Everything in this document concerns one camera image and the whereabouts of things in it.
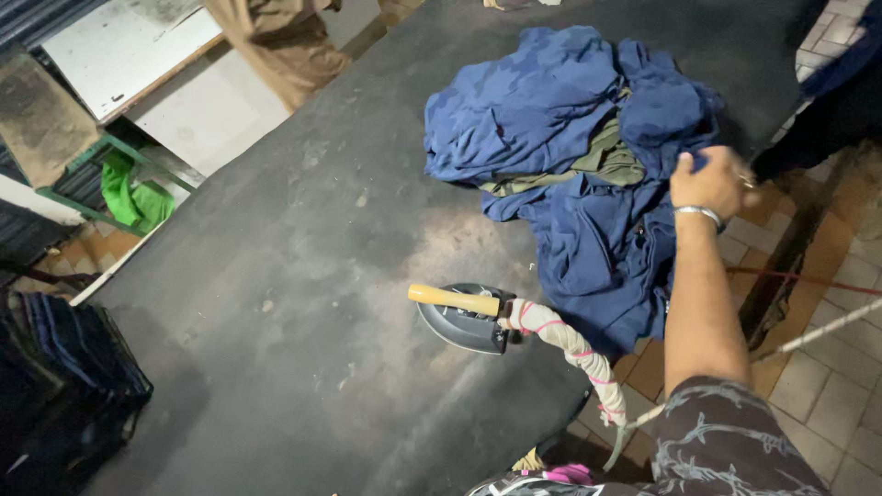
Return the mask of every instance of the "black ironing surface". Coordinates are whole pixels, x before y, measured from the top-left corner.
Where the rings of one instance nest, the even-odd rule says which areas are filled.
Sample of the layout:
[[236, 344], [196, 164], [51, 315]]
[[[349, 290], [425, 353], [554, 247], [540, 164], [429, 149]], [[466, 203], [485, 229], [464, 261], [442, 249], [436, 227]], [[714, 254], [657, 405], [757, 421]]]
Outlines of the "black ironing surface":
[[588, 381], [535, 339], [502, 357], [454, 348], [405, 299], [410, 282], [542, 298], [527, 225], [491, 222], [477, 191], [422, 174], [428, 96], [514, 51], [522, 27], [593, 25], [670, 50], [720, 90], [729, 143], [747, 150], [796, 105], [817, 4], [428, 0], [212, 176], [95, 298], [156, 393], [88, 492], [462, 494], [504, 469], [567, 424]]

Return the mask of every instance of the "person's forearm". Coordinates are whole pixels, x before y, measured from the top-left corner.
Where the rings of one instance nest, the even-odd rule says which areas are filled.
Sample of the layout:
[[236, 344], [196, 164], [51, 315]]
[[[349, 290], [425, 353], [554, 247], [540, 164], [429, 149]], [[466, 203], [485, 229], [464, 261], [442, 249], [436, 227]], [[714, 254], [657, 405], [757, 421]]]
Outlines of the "person's forearm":
[[676, 267], [665, 327], [665, 391], [696, 375], [746, 384], [747, 346], [717, 247], [714, 222], [676, 216]]

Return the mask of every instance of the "bracelet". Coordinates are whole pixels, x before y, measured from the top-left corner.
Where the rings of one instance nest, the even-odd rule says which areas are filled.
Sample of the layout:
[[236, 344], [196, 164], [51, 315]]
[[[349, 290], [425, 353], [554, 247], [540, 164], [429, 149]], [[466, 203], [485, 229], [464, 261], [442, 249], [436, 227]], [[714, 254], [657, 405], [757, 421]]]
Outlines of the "bracelet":
[[716, 214], [713, 210], [707, 207], [700, 207], [698, 205], [683, 205], [682, 207], [674, 208], [674, 215], [686, 213], [686, 214], [704, 214], [714, 219], [714, 224], [717, 226], [717, 234], [722, 233], [726, 230], [726, 224], [722, 221], [719, 215]]

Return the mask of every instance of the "patterned shirt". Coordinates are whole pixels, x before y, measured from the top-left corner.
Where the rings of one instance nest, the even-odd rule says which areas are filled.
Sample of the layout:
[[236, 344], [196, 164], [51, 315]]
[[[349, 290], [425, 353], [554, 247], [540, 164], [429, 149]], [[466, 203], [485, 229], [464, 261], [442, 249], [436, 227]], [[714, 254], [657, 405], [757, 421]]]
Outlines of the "patterned shirt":
[[744, 385], [693, 377], [676, 387], [656, 420], [655, 482], [576, 485], [520, 472], [468, 496], [827, 496], [766, 402]]

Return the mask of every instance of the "wooden iron handle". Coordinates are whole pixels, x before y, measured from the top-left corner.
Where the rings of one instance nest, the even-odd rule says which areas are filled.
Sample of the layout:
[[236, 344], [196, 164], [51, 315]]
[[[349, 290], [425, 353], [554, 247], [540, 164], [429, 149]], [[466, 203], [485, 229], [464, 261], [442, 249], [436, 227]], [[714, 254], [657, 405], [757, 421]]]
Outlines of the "wooden iron handle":
[[417, 303], [442, 304], [468, 310], [469, 312], [482, 313], [491, 317], [496, 317], [499, 314], [499, 298], [465, 295], [432, 288], [424, 284], [411, 284], [410, 288], [407, 289], [407, 297]]

